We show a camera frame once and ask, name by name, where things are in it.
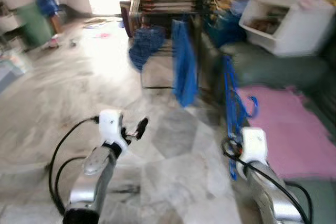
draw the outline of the pink rug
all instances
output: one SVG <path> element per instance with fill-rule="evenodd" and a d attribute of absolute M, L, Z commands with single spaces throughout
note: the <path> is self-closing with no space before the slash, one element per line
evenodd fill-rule
<path fill-rule="evenodd" d="M 280 177 L 336 178 L 336 146 L 298 96 L 261 86 L 243 87 L 238 93 L 249 111 L 252 103 L 247 97 L 258 99 L 259 115 L 248 121 L 266 132 L 268 162 Z"/>

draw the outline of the green sofa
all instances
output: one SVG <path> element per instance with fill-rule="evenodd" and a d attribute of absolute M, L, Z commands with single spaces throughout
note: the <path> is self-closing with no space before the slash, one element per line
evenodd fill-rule
<path fill-rule="evenodd" d="M 336 145 L 336 23 L 318 55 L 312 57 L 278 58 L 266 50 L 248 42 L 237 42 L 215 48 L 209 36 L 202 31 L 201 41 L 197 37 L 199 20 L 193 21 L 195 43 L 201 43 L 198 58 L 202 81 L 206 83 L 213 99 L 224 106 L 223 55 L 229 55 L 234 63 L 240 87 L 263 84 L 281 89 L 296 86 L 309 98 L 307 109 L 314 112 L 333 136 Z M 336 181 L 319 178 L 297 178 L 296 182 L 306 188 L 314 207 L 314 224 L 336 223 Z M 307 210 L 305 196 L 295 188 L 303 207 Z"/>

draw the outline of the drying rack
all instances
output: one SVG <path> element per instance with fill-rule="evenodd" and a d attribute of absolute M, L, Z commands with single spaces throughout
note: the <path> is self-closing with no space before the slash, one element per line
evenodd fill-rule
<path fill-rule="evenodd" d="M 131 0 L 130 19 L 131 26 L 140 27 L 142 21 L 145 19 L 150 24 L 163 26 L 166 30 L 166 39 L 171 36 L 171 21 L 173 19 L 188 19 L 196 18 L 200 25 L 194 39 L 194 46 L 197 57 L 197 85 L 199 87 L 200 78 L 200 56 L 201 56 L 201 34 L 202 34 L 202 20 L 204 15 L 211 12 L 211 6 L 218 7 L 216 0 Z M 159 49 L 156 55 L 151 57 L 172 57 L 172 43 L 168 41 Z M 146 86 L 143 83 L 142 71 L 140 72 L 141 87 L 143 89 L 172 89 L 168 86 Z"/>

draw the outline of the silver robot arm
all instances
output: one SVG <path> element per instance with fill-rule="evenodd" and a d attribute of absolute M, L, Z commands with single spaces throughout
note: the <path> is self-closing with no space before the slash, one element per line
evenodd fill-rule
<path fill-rule="evenodd" d="M 140 139 L 148 119 L 143 119 L 134 134 L 127 135 L 122 128 L 122 114 L 104 110 L 99 115 L 101 146 L 85 159 L 82 171 L 70 192 L 63 224 L 97 224 L 114 167 L 120 154 L 133 139 Z"/>
<path fill-rule="evenodd" d="M 240 159 L 250 163 L 254 168 L 262 171 L 282 187 L 284 181 L 279 178 L 268 166 L 266 136 L 262 129 L 244 127 L 242 154 Z M 299 211 L 292 201 L 276 187 L 271 181 L 261 176 L 256 171 L 237 164 L 237 170 L 242 178 L 246 179 L 253 193 L 253 198 L 259 206 L 264 224 L 302 224 Z"/>

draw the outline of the tiled floor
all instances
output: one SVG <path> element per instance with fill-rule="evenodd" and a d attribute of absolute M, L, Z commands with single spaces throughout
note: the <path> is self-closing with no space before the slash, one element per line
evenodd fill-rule
<path fill-rule="evenodd" d="M 96 38 L 101 33 L 110 36 Z M 72 38 L 77 47 L 68 45 Z M 150 123 L 119 158 L 100 223 L 260 223 L 246 186 L 230 182 L 216 110 L 202 101 L 184 110 L 170 90 L 143 91 L 116 22 L 101 30 L 76 23 L 64 42 L 53 52 L 31 53 L 33 70 L 0 95 L 1 224 L 61 223 L 43 166 L 72 125 L 104 108 L 122 109 L 130 129 L 145 115 Z M 152 58 L 144 81 L 171 82 L 169 66 L 169 58 Z M 56 166 L 87 155 L 99 140 L 98 127 L 84 124 L 67 139 Z M 64 201 L 79 168 L 72 163 L 64 171 Z M 125 189 L 129 193 L 119 193 Z"/>

